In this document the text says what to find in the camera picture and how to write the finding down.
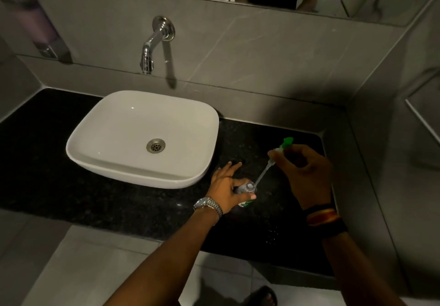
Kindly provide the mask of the person's left hand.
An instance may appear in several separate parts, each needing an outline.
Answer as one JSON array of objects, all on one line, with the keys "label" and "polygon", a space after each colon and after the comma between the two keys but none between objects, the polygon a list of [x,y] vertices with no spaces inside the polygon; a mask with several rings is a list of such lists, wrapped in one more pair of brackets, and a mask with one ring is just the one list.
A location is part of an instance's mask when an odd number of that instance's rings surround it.
[{"label": "person's left hand", "polygon": [[229,161],[225,166],[218,168],[212,175],[211,185],[207,197],[214,199],[227,214],[236,204],[236,194],[233,192],[234,173],[242,166],[242,162],[233,164]]}]

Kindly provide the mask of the person's right hand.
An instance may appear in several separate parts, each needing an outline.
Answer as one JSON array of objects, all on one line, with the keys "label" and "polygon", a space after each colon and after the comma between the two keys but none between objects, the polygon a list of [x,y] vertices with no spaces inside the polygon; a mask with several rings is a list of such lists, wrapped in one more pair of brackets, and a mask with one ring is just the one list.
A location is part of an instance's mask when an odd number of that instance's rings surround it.
[{"label": "person's right hand", "polygon": [[331,203],[332,164],[318,153],[315,160],[288,160],[280,151],[270,150],[268,156],[289,180],[291,191],[303,210],[314,205]]}]

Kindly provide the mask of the clear soap bottle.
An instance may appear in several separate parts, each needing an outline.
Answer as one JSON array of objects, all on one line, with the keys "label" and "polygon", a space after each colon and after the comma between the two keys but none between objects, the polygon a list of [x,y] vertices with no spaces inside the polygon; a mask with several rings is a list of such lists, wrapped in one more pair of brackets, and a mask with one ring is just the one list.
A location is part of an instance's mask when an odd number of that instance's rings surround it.
[{"label": "clear soap bottle", "polygon": [[[249,182],[244,183],[244,184],[242,184],[240,186],[234,187],[233,192],[235,194],[255,193],[256,192],[256,186],[255,186],[254,182],[249,181]],[[252,202],[253,202],[252,200],[249,200],[249,201],[245,201],[245,202],[239,203],[238,205],[239,205],[239,207],[247,207]]]}]

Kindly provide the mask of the person's right forearm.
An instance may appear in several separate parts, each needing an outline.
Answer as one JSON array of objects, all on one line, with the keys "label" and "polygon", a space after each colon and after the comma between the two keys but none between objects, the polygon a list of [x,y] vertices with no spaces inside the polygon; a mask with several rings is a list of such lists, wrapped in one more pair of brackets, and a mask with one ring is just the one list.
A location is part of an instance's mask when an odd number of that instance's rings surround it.
[{"label": "person's right forearm", "polygon": [[347,232],[324,238],[322,246],[347,306],[407,306]]}]

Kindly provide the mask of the person's left forearm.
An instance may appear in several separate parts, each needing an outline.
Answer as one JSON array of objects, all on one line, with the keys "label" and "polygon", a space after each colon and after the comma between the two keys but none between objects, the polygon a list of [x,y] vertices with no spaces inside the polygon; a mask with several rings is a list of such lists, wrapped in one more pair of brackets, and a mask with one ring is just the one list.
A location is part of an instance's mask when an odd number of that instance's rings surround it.
[{"label": "person's left forearm", "polygon": [[195,210],[187,223],[149,255],[103,306],[176,306],[201,246],[217,221],[214,209]]}]

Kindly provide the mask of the silver wristwatch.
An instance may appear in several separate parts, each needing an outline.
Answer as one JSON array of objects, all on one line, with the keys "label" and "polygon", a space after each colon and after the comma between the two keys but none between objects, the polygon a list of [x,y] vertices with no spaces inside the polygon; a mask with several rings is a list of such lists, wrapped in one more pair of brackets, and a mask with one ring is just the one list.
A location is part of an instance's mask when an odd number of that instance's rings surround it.
[{"label": "silver wristwatch", "polygon": [[194,210],[205,207],[213,209],[217,213],[219,219],[223,216],[223,210],[221,206],[210,197],[202,197],[193,205]]}]

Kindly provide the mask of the red and black wristbands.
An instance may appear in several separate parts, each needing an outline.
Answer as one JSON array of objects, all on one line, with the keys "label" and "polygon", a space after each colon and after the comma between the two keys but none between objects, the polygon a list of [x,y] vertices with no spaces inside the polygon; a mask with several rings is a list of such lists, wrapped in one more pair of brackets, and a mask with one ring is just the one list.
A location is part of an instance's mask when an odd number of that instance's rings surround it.
[{"label": "red and black wristbands", "polygon": [[348,231],[344,220],[331,203],[314,205],[303,210],[303,213],[309,229],[320,240]]}]

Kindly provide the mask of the chrome sink drain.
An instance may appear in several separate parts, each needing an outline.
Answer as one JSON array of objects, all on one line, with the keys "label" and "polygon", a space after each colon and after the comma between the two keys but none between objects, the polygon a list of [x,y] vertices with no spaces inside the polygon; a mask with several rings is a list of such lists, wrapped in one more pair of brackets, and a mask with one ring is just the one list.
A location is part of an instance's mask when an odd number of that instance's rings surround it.
[{"label": "chrome sink drain", "polygon": [[146,150],[149,153],[157,154],[161,153],[166,147],[166,142],[160,138],[150,140],[146,145]]}]

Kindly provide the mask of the person's shoe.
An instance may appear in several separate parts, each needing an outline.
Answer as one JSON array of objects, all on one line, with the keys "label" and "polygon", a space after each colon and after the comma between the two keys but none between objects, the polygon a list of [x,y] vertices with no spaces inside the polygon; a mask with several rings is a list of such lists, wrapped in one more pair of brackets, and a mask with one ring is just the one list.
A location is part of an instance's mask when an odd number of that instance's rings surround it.
[{"label": "person's shoe", "polygon": [[262,286],[252,292],[241,306],[278,306],[278,299],[270,287]]}]

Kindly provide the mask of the white ceramic basin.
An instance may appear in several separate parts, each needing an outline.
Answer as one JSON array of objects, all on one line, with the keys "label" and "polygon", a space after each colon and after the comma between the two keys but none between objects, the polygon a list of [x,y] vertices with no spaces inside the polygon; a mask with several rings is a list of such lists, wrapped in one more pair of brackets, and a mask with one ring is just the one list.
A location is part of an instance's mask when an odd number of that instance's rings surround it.
[{"label": "white ceramic basin", "polygon": [[[219,131],[206,103],[161,94],[119,91],[99,101],[66,144],[79,166],[118,181],[163,189],[192,186],[206,174]],[[146,150],[155,138],[161,153]]]}]

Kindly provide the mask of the chrome towel bar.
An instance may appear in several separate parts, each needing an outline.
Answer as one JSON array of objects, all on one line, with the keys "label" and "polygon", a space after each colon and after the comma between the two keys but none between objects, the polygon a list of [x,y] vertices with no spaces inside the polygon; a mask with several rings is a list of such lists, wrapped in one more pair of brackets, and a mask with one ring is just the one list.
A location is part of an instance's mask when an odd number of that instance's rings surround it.
[{"label": "chrome towel bar", "polygon": [[424,70],[407,88],[406,106],[440,147],[440,66]]}]

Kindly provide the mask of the chrome wall faucet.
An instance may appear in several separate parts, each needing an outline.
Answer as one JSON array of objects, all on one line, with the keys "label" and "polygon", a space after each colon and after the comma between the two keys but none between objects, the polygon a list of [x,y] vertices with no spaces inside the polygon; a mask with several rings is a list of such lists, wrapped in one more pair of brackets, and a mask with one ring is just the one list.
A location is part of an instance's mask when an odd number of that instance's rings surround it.
[{"label": "chrome wall faucet", "polygon": [[153,50],[161,42],[170,42],[174,39],[176,31],[171,20],[164,16],[156,16],[152,22],[153,33],[143,44],[140,69],[143,75],[151,75],[154,69]]}]

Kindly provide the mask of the wall soap dispenser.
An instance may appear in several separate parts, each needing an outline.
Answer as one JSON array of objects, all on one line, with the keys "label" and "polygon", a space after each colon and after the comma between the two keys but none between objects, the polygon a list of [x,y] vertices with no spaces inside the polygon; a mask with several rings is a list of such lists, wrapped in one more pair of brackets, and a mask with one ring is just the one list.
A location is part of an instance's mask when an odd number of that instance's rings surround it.
[{"label": "wall soap dispenser", "polygon": [[71,52],[38,0],[1,0],[44,58],[72,64]]}]

